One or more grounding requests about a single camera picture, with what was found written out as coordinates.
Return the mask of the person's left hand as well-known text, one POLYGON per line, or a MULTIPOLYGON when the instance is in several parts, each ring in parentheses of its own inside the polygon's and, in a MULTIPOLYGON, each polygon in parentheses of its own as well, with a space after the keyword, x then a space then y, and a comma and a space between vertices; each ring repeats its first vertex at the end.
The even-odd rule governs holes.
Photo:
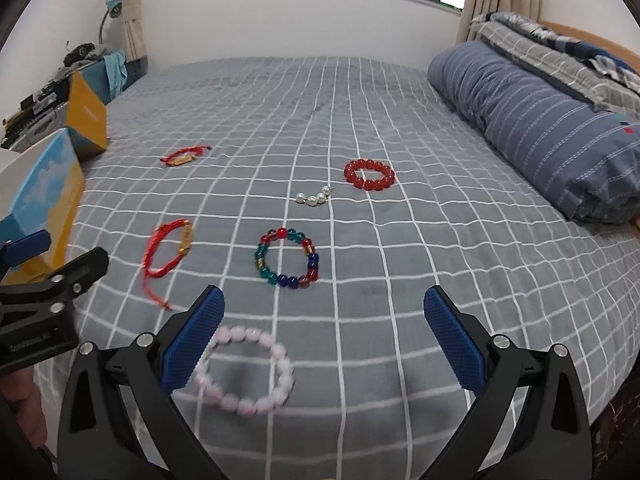
POLYGON ((1 378, 1 393, 15 408, 15 418, 33 448, 47 442, 48 430, 34 368, 27 367, 1 378))

